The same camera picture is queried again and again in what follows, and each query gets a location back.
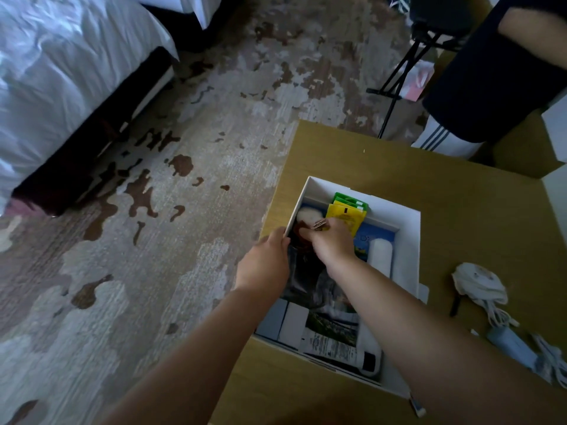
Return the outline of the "white roll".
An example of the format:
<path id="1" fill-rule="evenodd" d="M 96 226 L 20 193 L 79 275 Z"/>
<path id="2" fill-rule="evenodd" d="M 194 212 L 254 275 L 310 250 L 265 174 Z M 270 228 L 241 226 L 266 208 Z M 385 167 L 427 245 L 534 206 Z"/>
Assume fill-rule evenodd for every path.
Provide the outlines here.
<path id="1" fill-rule="evenodd" d="M 367 263 L 380 271 L 387 278 L 391 277 L 392 258 L 392 242 L 383 238 L 376 238 L 369 243 Z"/>

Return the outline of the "small grey box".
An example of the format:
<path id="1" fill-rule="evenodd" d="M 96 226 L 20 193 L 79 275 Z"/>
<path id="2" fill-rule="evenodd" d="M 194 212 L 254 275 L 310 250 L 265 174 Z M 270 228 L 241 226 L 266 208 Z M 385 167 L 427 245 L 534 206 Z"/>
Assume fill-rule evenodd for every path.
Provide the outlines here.
<path id="1" fill-rule="evenodd" d="M 254 334 L 271 341 L 277 341 L 288 304 L 289 302 L 287 300 L 277 299 L 259 323 Z"/>

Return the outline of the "dark bed base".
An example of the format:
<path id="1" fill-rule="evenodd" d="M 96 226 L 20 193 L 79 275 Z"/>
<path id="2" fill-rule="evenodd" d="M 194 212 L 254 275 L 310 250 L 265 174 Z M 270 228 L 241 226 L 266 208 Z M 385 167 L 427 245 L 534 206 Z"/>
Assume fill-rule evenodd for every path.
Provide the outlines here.
<path id="1" fill-rule="evenodd" d="M 173 77 L 173 57 L 154 49 L 46 163 L 12 193 L 6 216 L 58 217 L 79 200 L 93 178 L 91 171 L 106 149 Z"/>

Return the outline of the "green packet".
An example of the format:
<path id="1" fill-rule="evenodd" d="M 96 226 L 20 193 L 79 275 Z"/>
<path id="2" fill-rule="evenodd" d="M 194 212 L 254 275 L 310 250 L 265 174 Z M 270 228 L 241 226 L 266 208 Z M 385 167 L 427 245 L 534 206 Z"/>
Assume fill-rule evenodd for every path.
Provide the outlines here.
<path id="1" fill-rule="evenodd" d="M 356 209 L 363 211 L 363 212 L 367 212 L 367 210 L 368 210 L 368 204 L 367 203 L 365 203 L 365 202 L 363 202 L 363 201 L 361 201 L 357 198 L 351 197 L 349 195 L 342 194 L 340 192 L 335 193 L 335 195 L 333 197 L 333 203 L 335 203 L 335 202 L 341 203 L 341 205 L 344 205 L 344 206 L 350 206 L 350 207 L 356 208 Z"/>

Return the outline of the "small white box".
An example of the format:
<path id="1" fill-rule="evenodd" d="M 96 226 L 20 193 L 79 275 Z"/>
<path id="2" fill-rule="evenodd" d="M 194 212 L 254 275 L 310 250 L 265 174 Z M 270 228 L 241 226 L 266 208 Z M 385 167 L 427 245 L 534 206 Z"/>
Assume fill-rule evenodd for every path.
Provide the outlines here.
<path id="1" fill-rule="evenodd" d="M 289 302 L 277 341 L 289 348 L 299 350 L 309 312 L 308 308 Z"/>

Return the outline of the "yellow packet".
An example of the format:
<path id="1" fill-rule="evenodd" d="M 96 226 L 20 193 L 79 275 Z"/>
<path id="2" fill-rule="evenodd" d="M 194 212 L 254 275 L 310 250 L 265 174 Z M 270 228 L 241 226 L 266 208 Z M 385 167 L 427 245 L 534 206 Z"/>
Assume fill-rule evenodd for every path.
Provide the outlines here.
<path id="1" fill-rule="evenodd" d="M 366 215 L 367 208 L 364 205 L 350 204 L 347 201 L 336 199 L 329 204 L 325 218 L 342 220 L 354 238 Z"/>

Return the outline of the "white cardboard box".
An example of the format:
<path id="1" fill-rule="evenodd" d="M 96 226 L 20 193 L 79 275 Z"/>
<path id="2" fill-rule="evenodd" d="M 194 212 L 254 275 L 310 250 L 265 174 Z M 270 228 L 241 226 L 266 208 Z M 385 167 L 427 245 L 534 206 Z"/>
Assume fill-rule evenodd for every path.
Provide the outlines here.
<path id="1" fill-rule="evenodd" d="M 333 197 L 336 192 L 349 195 L 368 204 L 364 222 L 396 231 L 390 279 L 408 293 L 426 303 L 428 289 L 419 282 L 421 214 L 417 210 L 351 190 L 346 186 L 309 176 L 301 193 L 294 202 L 293 210 L 289 212 L 289 217 L 287 218 L 286 234 L 291 238 L 290 245 L 298 249 L 312 249 L 310 244 L 302 241 L 298 235 L 298 228 L 307 226 L 296 222 L 296 214 L 301 207 L 312 207 L 318 209 L 322 216 L 325 216 L 329 204 L 333 203 Z M 410 397 L 410 389 L 407 383 L 401 377 L 391 359 L 383 353 L 383 350 L 380 373 L 377 378 L 370 379 L 361 376 L 357 372 L 348 371 L 337 364 L 303 354 L 278 341 L 271 341 L 255 334 L 253 334 L 253 337 L 274 348 L 308 360 L 339 375 L 344 375 L 404 399 L 409 399 Z"/>

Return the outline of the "another person's forearm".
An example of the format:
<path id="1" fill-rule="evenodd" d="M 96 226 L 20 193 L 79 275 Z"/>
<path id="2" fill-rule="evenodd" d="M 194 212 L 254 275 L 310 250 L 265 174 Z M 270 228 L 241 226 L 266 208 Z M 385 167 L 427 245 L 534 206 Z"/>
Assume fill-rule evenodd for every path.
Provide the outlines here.
<path id="1" fill-rule="evenodd" d="M 533 56 L 567 71 L 567 20 L 562 17 L 512 7 L 500 20 L 498 32 Z"/>

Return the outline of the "dark plastic bag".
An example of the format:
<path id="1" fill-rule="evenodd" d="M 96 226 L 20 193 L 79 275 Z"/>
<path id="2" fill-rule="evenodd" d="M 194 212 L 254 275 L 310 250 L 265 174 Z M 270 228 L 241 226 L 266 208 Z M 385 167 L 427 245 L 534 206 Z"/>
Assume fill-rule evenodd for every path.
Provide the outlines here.
<path id="1" fill-rule="evenodd" d="M 356 310 L 313 249 L 288 247 L 289 278 L 282 298 L 331 319 L 357 322 Z"/>

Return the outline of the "white tube with picture label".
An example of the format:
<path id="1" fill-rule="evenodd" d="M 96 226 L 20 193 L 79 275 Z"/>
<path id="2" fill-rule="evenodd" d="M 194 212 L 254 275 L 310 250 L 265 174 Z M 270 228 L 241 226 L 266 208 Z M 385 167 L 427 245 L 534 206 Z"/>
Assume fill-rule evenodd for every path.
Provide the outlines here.
<path id="1" fill-rule="evenodd" d="M 366 378 L 378 377 L 382 349 L 349 303 L 337 301 L 315 309 L 297 306 L 296 311 L 306 316 L 299 352 Z"/>

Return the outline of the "person's left forearm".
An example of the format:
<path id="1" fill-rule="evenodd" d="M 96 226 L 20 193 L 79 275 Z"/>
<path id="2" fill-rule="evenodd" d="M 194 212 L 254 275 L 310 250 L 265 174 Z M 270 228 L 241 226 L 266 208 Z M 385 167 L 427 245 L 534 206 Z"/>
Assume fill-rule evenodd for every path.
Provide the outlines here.
<path id="1" fill-rule="evenodd" d="M 237 359 L 279 296 L 259 286 L 231 291 L 100 425 L 207 425 Z"/>

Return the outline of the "pink bag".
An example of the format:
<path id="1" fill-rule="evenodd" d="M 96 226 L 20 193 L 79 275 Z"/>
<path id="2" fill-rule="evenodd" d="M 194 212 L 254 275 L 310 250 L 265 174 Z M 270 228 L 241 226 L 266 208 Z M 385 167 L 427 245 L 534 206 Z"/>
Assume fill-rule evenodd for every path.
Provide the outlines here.
<path id="1" fill-rule="evenodd" d="M 434 71 L 435 63 L 423 59 L 417 61 L 405 77 L 399 96 L 402 99 L 417 102 L 433 77 Z"/>

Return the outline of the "person's left hand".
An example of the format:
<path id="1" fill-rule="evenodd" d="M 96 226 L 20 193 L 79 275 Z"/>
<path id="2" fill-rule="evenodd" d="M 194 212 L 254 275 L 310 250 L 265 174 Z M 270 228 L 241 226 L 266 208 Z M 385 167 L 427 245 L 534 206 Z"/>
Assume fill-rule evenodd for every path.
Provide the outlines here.
<path id="1" fill-rule="evenodd" d="M 287 283 L 289 259 L 278 261 L 268 257 L 267 236 L 259 239 L 237 264 L 234 291 L 246 292 L 272 304 Z"/>

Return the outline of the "light blue device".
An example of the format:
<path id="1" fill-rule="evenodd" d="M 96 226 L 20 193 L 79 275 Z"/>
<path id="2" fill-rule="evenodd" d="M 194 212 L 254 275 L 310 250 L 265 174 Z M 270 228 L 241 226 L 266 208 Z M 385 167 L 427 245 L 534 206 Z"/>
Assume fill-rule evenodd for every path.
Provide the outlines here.
<path id="1" fill-rule="evenodd" d="M 535 371 L 537 354 L 508 326 L 491 328 L 487 340 L 506 356 L 511 357 L 525 368 Z"/>

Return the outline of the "person's right hand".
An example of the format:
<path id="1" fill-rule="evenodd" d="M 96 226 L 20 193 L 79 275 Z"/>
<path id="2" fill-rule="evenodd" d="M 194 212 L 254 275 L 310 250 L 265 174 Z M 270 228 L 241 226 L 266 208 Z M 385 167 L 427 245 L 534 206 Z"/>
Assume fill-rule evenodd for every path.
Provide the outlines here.
<path id="1" fill-rule="evenodd" d="M 342 220 L 327 219 L 329 229 L 317 231 L 312 243 L 317 257 L 325 264 L 328 273 L 334 274 L 345 263 L 355 261 L 355 247 L 349 229 Z"/>

